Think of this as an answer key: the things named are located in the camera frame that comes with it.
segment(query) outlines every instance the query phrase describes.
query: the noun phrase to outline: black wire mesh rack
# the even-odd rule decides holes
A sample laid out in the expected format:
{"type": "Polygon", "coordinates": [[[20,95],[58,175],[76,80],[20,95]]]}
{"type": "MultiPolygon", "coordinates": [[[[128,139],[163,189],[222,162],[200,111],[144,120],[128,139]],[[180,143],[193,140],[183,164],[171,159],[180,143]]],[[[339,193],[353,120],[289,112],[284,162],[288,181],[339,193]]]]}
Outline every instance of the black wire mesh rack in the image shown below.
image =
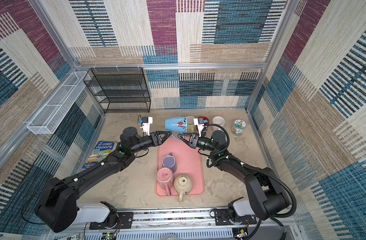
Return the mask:
{"type": "Polygon", "coordinates": [[[90,68],[84,83],[104,113],[149,113],[151,98],[142,68],[90,68]]]}

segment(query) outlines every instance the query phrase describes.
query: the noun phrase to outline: mug handle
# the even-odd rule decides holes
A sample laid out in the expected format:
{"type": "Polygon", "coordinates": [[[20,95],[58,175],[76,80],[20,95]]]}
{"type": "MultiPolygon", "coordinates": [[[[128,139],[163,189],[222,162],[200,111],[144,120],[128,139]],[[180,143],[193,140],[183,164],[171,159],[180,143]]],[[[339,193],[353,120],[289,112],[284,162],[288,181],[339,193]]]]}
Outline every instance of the mug handle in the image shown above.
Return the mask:
{"type": "Polygon", "coordinates": [[[166,189],[167,196],[170,197],[171,196],[171,192],[169,190],[168,184],[164,184],[164,188],[166,189]]]}
{"type": "Polygon", "coordinates": [[[180,192],[179,193],[179,202],[182,202],[182,199],[183,199],[183,195],[184,195],[185,192],[180,192]]]}

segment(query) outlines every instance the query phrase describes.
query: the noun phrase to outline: white mesh basket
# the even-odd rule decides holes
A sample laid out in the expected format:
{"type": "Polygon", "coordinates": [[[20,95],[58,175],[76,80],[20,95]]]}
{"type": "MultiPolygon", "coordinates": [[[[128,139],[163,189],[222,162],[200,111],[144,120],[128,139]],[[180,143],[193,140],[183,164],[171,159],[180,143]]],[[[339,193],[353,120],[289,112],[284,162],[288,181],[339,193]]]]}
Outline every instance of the white mesh basket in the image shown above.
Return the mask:
{"type": "Polygon", "coordinates": [[[27,128],[34,134],[53,134],[84,89],[84,77],[90,79],[85,71],[70,74],[27,128]]]}

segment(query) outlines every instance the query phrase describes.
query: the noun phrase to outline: purple mug handle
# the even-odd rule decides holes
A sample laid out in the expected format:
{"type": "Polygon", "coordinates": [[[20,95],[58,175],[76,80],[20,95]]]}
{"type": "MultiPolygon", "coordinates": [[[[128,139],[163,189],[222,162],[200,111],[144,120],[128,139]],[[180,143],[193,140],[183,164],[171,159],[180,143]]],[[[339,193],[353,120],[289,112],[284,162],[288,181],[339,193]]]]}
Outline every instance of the purple mug handle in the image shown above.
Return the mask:
{"type": "Polygon", "coordinates": [[[169,190],[168,183],[165,183],[163,185],[164,185],[164,188],[166,189],[167,196],[170,197],[171,196],[171,192],[169,190]]]}

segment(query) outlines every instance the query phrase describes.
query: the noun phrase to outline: can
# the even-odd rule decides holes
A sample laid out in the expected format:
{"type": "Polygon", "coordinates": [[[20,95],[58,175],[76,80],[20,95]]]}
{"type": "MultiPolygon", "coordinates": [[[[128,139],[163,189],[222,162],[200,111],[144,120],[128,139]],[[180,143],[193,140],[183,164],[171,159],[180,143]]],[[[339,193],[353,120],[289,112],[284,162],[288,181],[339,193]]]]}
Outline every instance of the can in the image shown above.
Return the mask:
{"type": "Polygon", "coordinates": [[[242,135],[242,132],[244,131],[245,128],[246,128],[246,122],[238,119],[234,122],[234,126],[231,128],[231,132],[235,136],[240,136],[242,135]]]}

